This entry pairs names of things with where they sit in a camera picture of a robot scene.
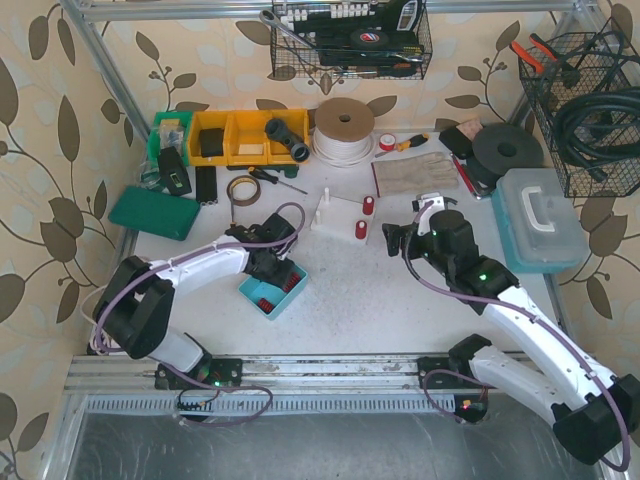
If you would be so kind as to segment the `small orange-black screwdriver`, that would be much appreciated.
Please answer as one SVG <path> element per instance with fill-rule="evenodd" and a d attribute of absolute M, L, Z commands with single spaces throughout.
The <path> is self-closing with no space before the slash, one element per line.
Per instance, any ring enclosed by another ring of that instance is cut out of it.
<path fill-rule="evenodd" d="M 229 197 L 229 202 L 230 202 L 230 216 L 231 216 L 231 222 L 230 222 L 230 226 L 234 227 L 237 225 L 236 223 L 236 206 L 235 206 L 235 199 L 233 198 L 233 196 Z"/>

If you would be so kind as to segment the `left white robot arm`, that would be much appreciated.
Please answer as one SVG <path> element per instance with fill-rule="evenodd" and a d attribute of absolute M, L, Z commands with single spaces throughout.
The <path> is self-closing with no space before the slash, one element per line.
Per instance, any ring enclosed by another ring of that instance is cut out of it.
<path fill-rule="evenodd" d="M 235 225 L 213 242 L 168 260 L 123 260 L 92 313 L 130 358 L 151 358 L 194 377 L 208 352 L 169 325 L 174 300 L 219 279 L 246 274 L 285 288 L 296 273 L 287 258 L 298 230 L 279 213 L 262 224 Z"/>

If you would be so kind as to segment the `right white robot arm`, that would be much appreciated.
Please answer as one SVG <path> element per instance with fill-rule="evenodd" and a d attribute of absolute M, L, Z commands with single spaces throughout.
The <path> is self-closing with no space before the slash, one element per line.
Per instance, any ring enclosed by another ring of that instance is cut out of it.
<path fill-rule="evenodd" d="M 512 272 L 480 253 L 471 224 L 448 202 L 423 195 L 410 224 L 383 224 L 389 256 L 401 257 L 422 286 L 486 316 L 535 364 L 514 362 L 473 334 L 450 350 L 448 374 L 501 390 L 536 413 L 576 460 L 627 471 L 639 428 L 638 378 L 616 375 L 571 340 Z"/>

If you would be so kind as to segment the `large red spring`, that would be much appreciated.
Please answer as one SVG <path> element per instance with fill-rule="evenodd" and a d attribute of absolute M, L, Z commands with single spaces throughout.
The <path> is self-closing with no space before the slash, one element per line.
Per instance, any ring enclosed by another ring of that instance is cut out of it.
<path fill-rule="evenodd" d="M 375 199 L 372 196 L 366 196 L 362 202 L 362 214 L 364 216 L 373 216 L 375 212 Z"/>
<path fill-rule="evenodd" d="M 359 220 L 356 222 L 354 235 L 357 240 L 365 240 L 367 238 L 368 224 L 365 220 Z"/>

